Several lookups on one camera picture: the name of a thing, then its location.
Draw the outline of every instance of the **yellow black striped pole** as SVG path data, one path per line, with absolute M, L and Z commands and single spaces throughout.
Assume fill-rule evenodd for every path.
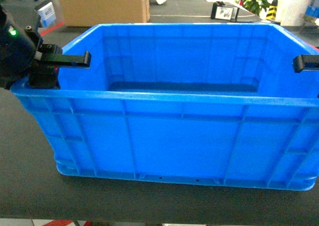
M 266 19 L 276 19 L 278 0 L 273 0 L 266 15 Z

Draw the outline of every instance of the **black clamp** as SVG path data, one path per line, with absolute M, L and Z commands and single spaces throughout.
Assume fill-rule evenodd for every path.
M 32 88 L 60 89 L 58 74 L 60 67 L 89 68 L 91 54 L 84 56 L 62 55 L 62 49 L 54 44 L 41 44 L 29 71 L 28 84 Z
M 294 71 L 319 71 L 319 55 L 299 55 L 294 58 Z

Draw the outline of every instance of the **desk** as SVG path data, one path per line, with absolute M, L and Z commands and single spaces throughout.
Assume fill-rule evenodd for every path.
M 167 0 L 152 15 L 210 15 L 204 0 Z M 184 17 L 152 16 L 153 22 Z M 86 28 L 62 27 L 44 40 L 65 45 Z M 212 225 L 319 225 L 319 182 L 306 192 L 159 184 L 60 175 L 34 118 L 0 89 L 0 217 Z

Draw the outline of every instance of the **crate base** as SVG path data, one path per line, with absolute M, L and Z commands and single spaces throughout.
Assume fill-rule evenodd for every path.
M 65 166 L 57 164 L 57 170 L 65 176 L 78 176 L 78 177 L 93 177 L 102 179 L 115 179 L 115 180 L 134 180 L 141 182 L 153 183 L 167 183 L 167 184 L 186 184 L 186 185 L 199 185 L 199 186 L 227 186 L 236 188 L 253 188 L 253 189 L 272 189 L 272 190 L 293 190 L 293 191 L 307 191 L 315 186 L 317 178 L 301 180 L 291 184 L 283 182 L 271 182 L 269 185 L 265 181 L 251 181 L 251 180 L 226 180 L 219 178 L 191 178 L 179 176 L 160 176 L 149 174 L 133 174 L 126 172 L 107 172 L 99 171 L 95 173 L 93 170 L 82 170 L 80 174 L 76 169 L 66 168 Z

